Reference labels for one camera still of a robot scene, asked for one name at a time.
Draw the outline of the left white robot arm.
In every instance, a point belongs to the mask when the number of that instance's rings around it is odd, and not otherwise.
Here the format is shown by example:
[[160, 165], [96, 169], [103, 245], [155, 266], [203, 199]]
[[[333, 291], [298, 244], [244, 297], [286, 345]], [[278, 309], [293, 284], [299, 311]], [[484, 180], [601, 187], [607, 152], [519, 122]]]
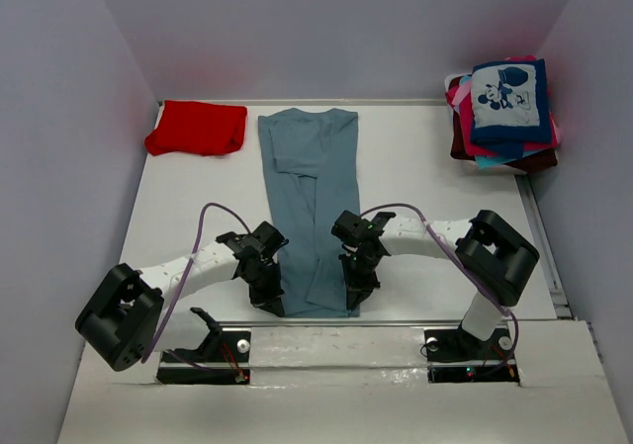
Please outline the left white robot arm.
[[147, 358], [161, 344], [178, 301], [214, 284], [240, 279], [254, 308], [286, 315], [275, 255], [288, 239], [277, 228], [262, 222], [253, 232], [230, 231], [205, 247], [201, 240], [198, 233], [187, 256], [141, 269], [121, 263], [101, 281], [75, 329], [112, 370]]

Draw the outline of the grey-blue t-shirt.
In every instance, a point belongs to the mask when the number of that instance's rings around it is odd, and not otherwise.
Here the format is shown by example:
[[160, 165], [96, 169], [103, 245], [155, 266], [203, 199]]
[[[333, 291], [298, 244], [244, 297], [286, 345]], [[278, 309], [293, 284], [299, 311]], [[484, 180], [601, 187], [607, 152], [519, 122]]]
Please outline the grey-blue t-shirt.
[[341, 213], [360, 210], [359, 116], [296, 108], [258, 119], [268, 205], [288, 243], [278, 252], [288, 317], [358, 315], [346, 303], [340, 241], [331, 229]]

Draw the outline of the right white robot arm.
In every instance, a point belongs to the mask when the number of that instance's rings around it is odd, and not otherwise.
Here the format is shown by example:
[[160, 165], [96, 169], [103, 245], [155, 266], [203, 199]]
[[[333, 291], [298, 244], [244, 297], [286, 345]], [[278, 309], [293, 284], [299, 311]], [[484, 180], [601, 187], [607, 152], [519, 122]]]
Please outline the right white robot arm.
[[385, 257], [446, 259], [475, 286], [477, 293], [458, 327], [429, 333], [421, 347], [435, 363], [484, 359], [498, 324], [513, 316], [540, 259], [535, 246], [490, 210], [448, 222], [430, 222], [422, 214], [407, 218], [390, 210], [367, 220], [345, 211], [331, 232], [344, 249], [339, 259], [350, 310], [379, 289], [376, 269]]

